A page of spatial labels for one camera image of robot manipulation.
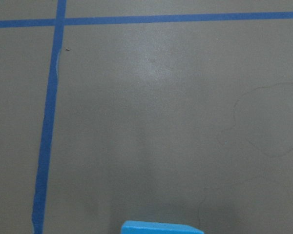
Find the blue cube block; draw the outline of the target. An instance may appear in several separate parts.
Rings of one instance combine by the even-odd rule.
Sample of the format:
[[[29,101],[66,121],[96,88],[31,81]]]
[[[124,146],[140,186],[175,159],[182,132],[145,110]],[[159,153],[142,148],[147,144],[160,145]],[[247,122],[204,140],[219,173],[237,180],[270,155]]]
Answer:
[[[204,234],[202,230],[189,225],[126,221],[121,227],[121,234]]]

